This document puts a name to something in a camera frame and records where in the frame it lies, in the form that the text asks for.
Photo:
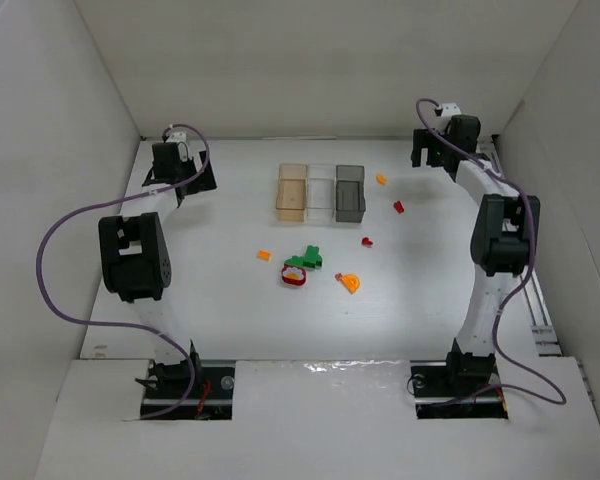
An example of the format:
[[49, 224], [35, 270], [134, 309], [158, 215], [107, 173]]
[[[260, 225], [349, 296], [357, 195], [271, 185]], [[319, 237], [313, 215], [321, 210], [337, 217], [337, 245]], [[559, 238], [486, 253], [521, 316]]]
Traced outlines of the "red slope lego brick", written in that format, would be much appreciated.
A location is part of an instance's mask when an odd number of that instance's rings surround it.
[[393, 207], [396, 210], [396, 212], [399, 214], [402, 214], [405, 211], [404, 206], [400, 201], [394, 202]]

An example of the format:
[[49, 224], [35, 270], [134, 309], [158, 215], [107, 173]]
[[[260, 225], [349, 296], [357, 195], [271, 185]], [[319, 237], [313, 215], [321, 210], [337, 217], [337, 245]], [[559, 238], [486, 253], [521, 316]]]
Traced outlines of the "grey transparent bin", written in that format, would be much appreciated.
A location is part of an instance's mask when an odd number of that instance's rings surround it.
[[336, 166], [335, 220], [361, 223], [366, 212], [365, 169], [362, 165]]

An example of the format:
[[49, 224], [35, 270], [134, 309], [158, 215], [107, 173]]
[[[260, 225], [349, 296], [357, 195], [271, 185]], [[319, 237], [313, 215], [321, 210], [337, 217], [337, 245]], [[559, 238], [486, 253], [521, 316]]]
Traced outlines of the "clear transparent bin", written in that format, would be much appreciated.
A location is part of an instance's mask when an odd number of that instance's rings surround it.
[[329, 223], [335, 210], [336, 167], [309, 164], [306, 212], [309, 223]]

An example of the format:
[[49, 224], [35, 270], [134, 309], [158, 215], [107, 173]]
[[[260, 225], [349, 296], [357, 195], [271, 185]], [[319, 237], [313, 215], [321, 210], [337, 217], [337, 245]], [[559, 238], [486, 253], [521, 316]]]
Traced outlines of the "amber transparent bin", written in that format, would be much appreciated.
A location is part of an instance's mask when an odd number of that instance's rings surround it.
[[280, 222], [303, 222], [307, 202], [307, 164], [280, 164], [276, 214]]

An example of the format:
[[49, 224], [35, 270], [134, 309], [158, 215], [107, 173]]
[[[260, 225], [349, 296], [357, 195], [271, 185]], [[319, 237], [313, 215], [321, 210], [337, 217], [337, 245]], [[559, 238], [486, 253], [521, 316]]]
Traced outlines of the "orange quarter-round lego piece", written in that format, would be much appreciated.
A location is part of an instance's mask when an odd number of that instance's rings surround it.
[[340, 277], [340, 281], [351, 294], [356, 293], [361, 285], [359, 277], [354, 274], [343, 274]]

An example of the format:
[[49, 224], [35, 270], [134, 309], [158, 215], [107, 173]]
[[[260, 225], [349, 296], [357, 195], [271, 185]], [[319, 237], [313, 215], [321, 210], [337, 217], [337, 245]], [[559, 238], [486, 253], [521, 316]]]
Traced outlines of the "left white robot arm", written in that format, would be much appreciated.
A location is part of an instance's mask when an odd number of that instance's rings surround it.
[[152, 165], [141, 184], [142, 198], [127, 203], [125, 215], [98, 222], [103, 281], [139, 318], [157, 332], [149, 385], [193, 381], [200, 383], [201, 364], [191, 336], [174, 313], [167, 288], [173, 280], [172, 262], [163, 223], [185, 197], [217, 187], [206, 149], [200, 165], [183, 141], [152, 145]]

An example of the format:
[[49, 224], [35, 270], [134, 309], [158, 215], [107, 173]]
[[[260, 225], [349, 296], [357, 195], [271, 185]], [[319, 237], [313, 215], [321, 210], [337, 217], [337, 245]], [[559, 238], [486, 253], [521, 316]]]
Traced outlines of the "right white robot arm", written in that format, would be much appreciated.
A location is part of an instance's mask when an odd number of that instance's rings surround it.
[[497, 340], [503, 311], [531, 279], [540, 201], [494, 170], [479, 153], [480, 120], [453, 103], [436, 104], [438, 124], [415, 130], [411, 162], [443, 169], [476, 203], [470, 239], [474, 283], [464, 322], [441, 366], [415, 372], [415, 389], [457, 404], [495, 390], [491, 379], [503, 352]]

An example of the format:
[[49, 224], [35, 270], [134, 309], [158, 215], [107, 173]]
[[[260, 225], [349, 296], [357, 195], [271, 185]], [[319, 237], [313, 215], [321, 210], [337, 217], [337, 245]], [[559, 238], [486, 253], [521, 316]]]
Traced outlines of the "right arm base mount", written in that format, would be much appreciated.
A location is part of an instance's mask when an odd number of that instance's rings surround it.
[[499, 382], [495, 366], [485, 373], [452, 373], [441, 361], [411, 361], [407, 389], [413, 395], [418, 420], [508, 418], [499, 388], [481, 392]]

